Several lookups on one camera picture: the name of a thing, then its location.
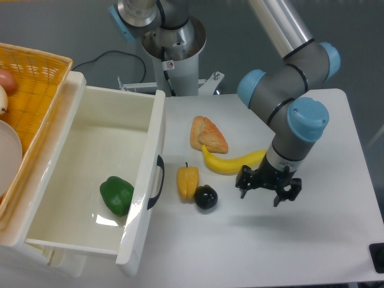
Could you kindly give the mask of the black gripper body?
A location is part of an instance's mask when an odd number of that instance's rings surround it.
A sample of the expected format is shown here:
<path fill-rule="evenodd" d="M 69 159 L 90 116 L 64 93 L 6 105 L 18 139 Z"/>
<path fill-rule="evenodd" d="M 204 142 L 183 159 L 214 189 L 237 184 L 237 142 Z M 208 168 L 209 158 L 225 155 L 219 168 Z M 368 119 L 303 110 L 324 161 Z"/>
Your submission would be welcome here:
<path fill-rule="evenodd" d="M 265 188 L 274 191 L 283 191 L 290 185 L 290 180 L 295 174 L 288 165 L 285 165 L 283 170 L 276 169 L 266 157 L 254 172 L 250 184 L 251 189 Z"/>

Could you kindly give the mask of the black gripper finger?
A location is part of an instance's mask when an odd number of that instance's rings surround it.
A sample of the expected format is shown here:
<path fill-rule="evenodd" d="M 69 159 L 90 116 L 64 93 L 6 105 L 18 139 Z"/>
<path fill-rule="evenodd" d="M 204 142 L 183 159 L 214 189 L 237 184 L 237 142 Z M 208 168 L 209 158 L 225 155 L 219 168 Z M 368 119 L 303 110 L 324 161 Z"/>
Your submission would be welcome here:
<path fill-rule="evenodd" d="M 289 182 L 289 189 L 286 187 L 278 187 L 275 189 L 276 197 L 274 199 L 274 207 L 277 207 L 280 202 L 286 200 L 294 201 L 302 189 L 302 179 L 292 178 Z"/>
<path fill-rule="evenodd" d="M 235 187 L 241 192 L 241 198 L 243 199 L 248 190 L 253 188 L 253 178 L 255 171 L 249 166 L 243 165 L 238 175 L 236 176 Z"/>

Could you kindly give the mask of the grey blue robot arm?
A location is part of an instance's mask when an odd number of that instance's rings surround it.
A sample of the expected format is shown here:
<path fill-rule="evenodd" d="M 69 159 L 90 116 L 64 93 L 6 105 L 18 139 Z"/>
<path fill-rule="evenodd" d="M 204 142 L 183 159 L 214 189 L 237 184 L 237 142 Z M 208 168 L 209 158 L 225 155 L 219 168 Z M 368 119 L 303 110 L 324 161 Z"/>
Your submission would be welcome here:
<path fill-rule="evenodd" d="M 284 65 L 274 74 L 253 70 L 238 85 L 240 99 L 275 136 L 257 169 L 249 164 L 235 169 L 236 186 L 242 193 L 273 190 L 278 205 L 296 199 L 302 184 L 294 174 L 329 121 L 326 107 L 305 94 L 338 71 L 340 55 L 329 43 L 314 40 L 288 1 L 251 1 L 250 6 Z M 125 40 L 141 40 L 159 90 L 168 96 L 208 93 L 208 85 L 198 84 L 206 33 L 186 1 L 118 1 L 109 13 Z"/>

